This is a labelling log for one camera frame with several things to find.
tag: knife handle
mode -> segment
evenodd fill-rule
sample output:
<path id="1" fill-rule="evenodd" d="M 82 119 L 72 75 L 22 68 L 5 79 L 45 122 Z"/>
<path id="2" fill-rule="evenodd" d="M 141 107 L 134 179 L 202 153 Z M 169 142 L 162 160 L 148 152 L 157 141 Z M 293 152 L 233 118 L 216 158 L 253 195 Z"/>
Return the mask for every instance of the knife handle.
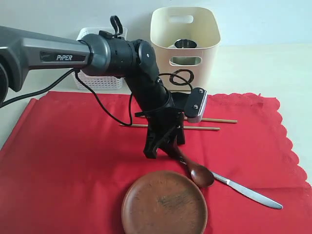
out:
<path id="1" fill-rule="evenodd" d="M 218 175 L 217 173 L 214 173 L 214 172 L 212 172 L 212 174 L 214 175 L 214 177 L 215 177 L 217 180 L 221 181 L 222 183 L 225 183 L 225 184 L 229 185 L 230 180 L 227 179 L 226 177 L 223 177 L 223 176 L 221 176 L 221 175 Z"/>

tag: metal cup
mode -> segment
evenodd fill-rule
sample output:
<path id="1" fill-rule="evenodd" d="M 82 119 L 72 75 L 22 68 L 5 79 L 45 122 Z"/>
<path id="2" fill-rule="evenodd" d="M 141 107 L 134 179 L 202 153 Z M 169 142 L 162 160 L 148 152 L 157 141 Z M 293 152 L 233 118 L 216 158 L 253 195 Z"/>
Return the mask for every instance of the metal cup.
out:
<path id="1" fill-rule="evenodd" d="M 180 39 L 175 42 L 175 48 L 178 49 L 194 49 L 197 44 L 193 40 Z M 174 57 L 173 63 L 178 65 L 195 65 L 196 57 Z"/>

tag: robotic arm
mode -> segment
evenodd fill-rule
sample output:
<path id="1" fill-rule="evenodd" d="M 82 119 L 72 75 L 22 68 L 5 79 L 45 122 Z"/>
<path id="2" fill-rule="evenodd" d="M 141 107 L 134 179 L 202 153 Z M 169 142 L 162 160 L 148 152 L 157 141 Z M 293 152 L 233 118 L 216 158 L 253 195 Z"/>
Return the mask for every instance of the robotic arm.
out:
<path id="1" fill-rule="evenodd" d="M 8 88 L 21 90 L 29 70 L 77 68 L 89 76 L 125 77 L 142 110 L 136 116 L 148 120 L 144 154 L 156 158 L 161 148 L 178 157 L 177 145 L 185 143 L 184 116 L 189 122 L 201 120 L 207 92 L 202 88 L 190 94 L 168 91 L 159 78 L 152 46 L 143 40 L 125 40 L 120 37 L 119 19 L 111 17 L 111 22 L 114 35 L 100 31 L 79 41 L 0 26 L 0 107 Z"/>

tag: white basket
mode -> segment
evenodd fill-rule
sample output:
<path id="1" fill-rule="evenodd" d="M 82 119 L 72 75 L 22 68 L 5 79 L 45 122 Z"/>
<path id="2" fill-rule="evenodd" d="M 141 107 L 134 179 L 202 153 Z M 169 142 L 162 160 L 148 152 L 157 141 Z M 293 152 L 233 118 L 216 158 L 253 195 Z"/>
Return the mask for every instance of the white basket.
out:
<path id="1" fill-rule="evenodd" d="M 107 31 L 110 33 L 115 33 L 113 28 L 83 28 L 81 29 L 77 40 L 80 40 L 83 38 L 85 35 L 94 33 L 98 34 L 98 32 L 102 31 Z M 121 35 L 126 39 L 127 37 L 127 28 L 123 28 L 123 34 Z M 86 90 L 84 86 L 82 86 L 75 78 L 74 76 L 74 81 L 78 89 L 80 90 Z M 116 90 L 116 89 L 121 89 L 122 88 L 122 83 L 123 83 L 123 78 L 116 78 L 116 77 L 90 77 L 83 72 L 79 72 L 78 77 L 86 84 L 88 85 L 91 89 L 93 90 Z"/>
<path id="2" fill-rule="evenodd" d="M 197 43 L 194 49 L 172 48 L 175 41 L 189 39 Z M 194 73 L 192 85 L 208 88 L 213 60 L 220 42 L 220 33 L 212 12 L 201 7 L 164 7 L 153 12 L 151 21 L 151 42 L 161 73 L 179 73 L 189 69 Z M 178 65 L 173 57 L 196 57 L 199 63 Z M 181 71 L 180 76 L 188 79 L 189 73 Z M 168 77 L 161 78 L 169 90 L 187 90 L 188 86 L 177 86 Z"/>

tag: table surface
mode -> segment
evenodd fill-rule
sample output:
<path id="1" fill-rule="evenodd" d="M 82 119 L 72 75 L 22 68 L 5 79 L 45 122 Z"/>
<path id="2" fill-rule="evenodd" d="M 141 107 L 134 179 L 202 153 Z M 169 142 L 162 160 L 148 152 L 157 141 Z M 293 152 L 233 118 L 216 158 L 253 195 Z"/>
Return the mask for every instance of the table surface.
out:
<path id="1" fill-rule="evenodd" d="M 64 70 L 31 71 L 22 90 L 18 93 L 10 90 L 7 99 L 45 88 L 63 73 Z M 293 142 L 292 150 L 299 156 L 299 165 L 312 184 L 312 44 L 220 47 L 206 88 L 209 94 L 252 92 L 278 98 L 282 124 Z M 72 76 L 53 90 L 81 92 Z M 129 94 L 130 91 L 124 83 L 120 90 L 99 93 Z M 28 102 L 29 98 L 0 109 L 0 147 Z"/>

